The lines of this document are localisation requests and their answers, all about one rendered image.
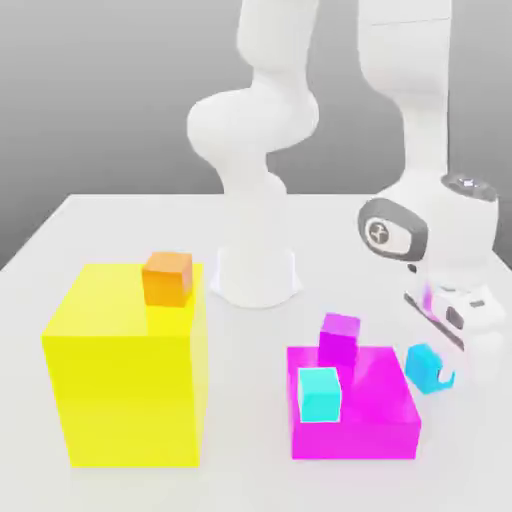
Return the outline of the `small turquoise cube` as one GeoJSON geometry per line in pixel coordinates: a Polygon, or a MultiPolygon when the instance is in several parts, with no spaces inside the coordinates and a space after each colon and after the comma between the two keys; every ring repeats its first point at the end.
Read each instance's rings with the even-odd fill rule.
{"type": "Polygon", "coordinates": [[[297,392],[302,423],[340,421],[342,388],[335,367],[299,368],[297,392]]]}

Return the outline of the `large yellow box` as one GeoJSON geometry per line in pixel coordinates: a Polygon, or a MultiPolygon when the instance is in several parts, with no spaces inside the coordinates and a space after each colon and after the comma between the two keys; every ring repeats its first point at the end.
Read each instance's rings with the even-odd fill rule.
{"type": "Polygon", "coordinates": [[[74,467],[197,467],[208,400],[204,270],[148,306],[139,264],[87,264],[42,333],[74,467]]]}

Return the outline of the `large magenta box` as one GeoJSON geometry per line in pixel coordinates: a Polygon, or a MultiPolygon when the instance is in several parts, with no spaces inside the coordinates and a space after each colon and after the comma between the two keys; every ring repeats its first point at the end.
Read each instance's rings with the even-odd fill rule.
{"type": "Polygon", "coordinates": [[[338,422],[300,420],[298,370],[318,366],[318,348],[289,347],[286,359],[293,459],[416,457],[422,422],[393,348],[361,346],[352,367],[336,367],[342,391],[338,422]]]}

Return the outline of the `small purple cube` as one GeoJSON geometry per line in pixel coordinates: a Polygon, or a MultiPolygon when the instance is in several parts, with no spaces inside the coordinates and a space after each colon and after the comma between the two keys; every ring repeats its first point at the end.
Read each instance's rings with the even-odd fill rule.
{"type": "Polygon", "coordinates": [[[319,334],[319,364],[353,365],[358,353],[360,328],[358,317],[327,313],[319,334]]]}

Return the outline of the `small orange cube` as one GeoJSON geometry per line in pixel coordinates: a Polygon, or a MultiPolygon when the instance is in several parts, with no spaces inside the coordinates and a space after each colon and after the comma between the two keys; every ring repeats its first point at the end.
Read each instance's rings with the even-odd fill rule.
{"type": "Polygon", "coordinates": [[[142,267],[142,283],[148,306],[184,307],[193,288],[192,255],[152,253],[142,267]]]}

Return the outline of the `small blue cube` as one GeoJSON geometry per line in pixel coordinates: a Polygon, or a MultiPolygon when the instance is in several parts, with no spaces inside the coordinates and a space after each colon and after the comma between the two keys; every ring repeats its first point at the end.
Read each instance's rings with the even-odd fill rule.
{"type": "Polygon", "coordinates": [[[456,373],[452,372],[446,381],[440,380],[443,361],[428,344],[416,344],[408,349],[405,375],[423,394],[451,389],[455,383],[456,373]]]}

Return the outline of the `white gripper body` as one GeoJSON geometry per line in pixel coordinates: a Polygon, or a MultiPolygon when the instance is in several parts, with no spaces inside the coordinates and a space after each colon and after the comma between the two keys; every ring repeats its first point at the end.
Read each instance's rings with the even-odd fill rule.
{"type": "Polygon", "coordinates": [[[488,290],[462,293],[427,290],[405,301],[443,334],[430,343],[450,372],[461,381],[488,385],[498,379],[503,356],[503,307],[488,290]]]}

